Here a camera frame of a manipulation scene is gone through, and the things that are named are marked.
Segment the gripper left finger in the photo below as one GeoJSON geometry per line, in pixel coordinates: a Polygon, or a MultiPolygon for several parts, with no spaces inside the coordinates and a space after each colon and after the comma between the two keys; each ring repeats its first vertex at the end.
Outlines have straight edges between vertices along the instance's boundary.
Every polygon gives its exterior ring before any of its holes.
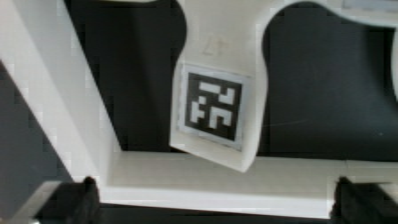
{"type": "Polygon", "coordinates": [[[40,186],[11,224],[100,224],[100,190],[97,180],[49,181],[40,186]]]}

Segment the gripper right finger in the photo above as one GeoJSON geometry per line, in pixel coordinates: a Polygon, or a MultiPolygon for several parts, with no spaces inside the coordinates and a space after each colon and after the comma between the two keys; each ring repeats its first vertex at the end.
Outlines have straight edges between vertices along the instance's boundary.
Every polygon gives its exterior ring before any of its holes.
{"type": "Polygon", "coordinates": [[[398,224],[398,203],[377,183],[340,178],[331,224],[398,224]]]}

